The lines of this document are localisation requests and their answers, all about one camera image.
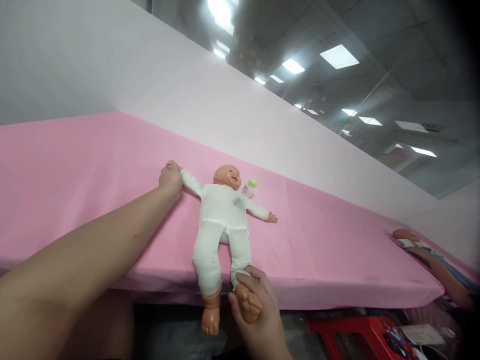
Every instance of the doll foot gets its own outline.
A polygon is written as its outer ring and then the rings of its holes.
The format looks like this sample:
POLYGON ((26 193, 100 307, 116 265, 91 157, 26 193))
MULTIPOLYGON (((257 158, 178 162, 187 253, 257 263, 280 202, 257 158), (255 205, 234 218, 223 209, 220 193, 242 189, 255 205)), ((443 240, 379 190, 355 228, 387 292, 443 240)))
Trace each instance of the doll foot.
POLYGON ((201 317, 201 329, 205 335, 217 336, 219 334, 220 308, 203 309, 201 317))
POLYGON ((201 296, 203 306, 205 306, 201 317, 201 329, 205 335, 216 336, 219 334, 221 293, 222 287, 220 286, 216 294, 212 296, 202 294, 201 296))
POLYGON ((262 311, 262 302, 248 287, 239 283, 235 288, 235 295, 240 305, 243 320, 248 324, 253 324, 262 311))

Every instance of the baby doll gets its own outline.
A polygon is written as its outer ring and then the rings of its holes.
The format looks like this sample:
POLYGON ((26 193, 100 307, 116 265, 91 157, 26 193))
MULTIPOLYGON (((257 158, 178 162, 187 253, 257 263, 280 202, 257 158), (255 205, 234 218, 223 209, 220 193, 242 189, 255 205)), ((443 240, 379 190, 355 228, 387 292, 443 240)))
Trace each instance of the baby doll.
MULTIPOLYGON (((166 167, 169 168, 173 163, 175 162, 170 160, 166 167)), ((201 320, 202 330, 207 335, 219 333, 222 292, 218 254, 220 242, 230 245, 230 279, 233 290, 238 298, 243 319, 252 324, 262 310, 262 303, 245 285, 239 283, 236 277, 237 273, 250 275, 244 269, 252 262, 246 211, 268 223, 276 223, 278 219, 272 212, 237 192, 242 180, 235 166, 219 167, 213 175, 213 184, 203 186, 184 168, 178 168, 183 185, 201 199, 193 265, 205 306, 201 320)))

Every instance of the baby bottle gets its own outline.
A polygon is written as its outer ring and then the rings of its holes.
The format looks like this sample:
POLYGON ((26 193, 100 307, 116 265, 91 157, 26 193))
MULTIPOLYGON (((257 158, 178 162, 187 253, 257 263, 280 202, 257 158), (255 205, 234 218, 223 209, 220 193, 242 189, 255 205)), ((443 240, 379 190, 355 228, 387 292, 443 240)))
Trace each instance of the baby bottle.
POLYGON ((257 186, 257 180, 250 179, 247 185, 241 190, 242 195, 245 195, 247 198, 251 197, 254 194, 255 187, 257 186))

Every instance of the finger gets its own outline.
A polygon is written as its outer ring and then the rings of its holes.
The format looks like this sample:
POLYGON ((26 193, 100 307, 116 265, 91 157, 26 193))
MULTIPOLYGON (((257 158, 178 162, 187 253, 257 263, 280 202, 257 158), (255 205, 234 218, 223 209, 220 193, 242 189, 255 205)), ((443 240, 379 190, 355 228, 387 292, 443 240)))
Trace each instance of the finger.
POLYGON ((252 293, 258 296, 258 298, 266 304, 269 301, 269 296, 265 291, 265 288, 260 284, 260 282, 251 276, 245 275, 244 273, 237 272, 236 278, 240 283, 245 285, 247 288, 250 289, 252 293))
POLYGON ((242 312, 240 311, 239 300, 237 299, 237 297, 234 295, 233 292, 229 292, 227 296, 228 296, 228 301, 230 302, 230 305, 231 305, 231 313, 236 323, 238 324, 238 326, 246 325, 247 323, 245 322, 242 316, 242 312))
POLYGON ((268 295, 273 297, 275 300, 277 299, 275 297, 275 293, 272 289, 272 284, 270 283, 269 278, 262 270, 252 265, 248 265, 244 270, 249 273, 253 278, 258 279, 258 281, 263 286, 268 295))

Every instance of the pink table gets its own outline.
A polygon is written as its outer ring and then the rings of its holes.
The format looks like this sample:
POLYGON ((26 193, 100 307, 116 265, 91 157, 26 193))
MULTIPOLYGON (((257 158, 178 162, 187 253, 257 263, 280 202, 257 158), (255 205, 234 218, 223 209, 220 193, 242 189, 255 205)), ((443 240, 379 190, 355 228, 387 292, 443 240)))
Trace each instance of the pink table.
MULTIPOLYGON (((151 190, 161 167, 175 159, 203 184, 228 163, 240 169, 244 182, 258 180, 252 200, 279 222, 249 216, 252 263, 270 278, 282 309, 411 308, 444 292, 389 238, 404 225, 121 112, 1 126, 0 151, 4 270, 151 190)), ((183 192, 115 287, 156 292, 150 297, 156 302, 195 304, 192 252, 199 208, 199 199, 183 192)), ((227 291, 226 245, 219 258, 227 291)))

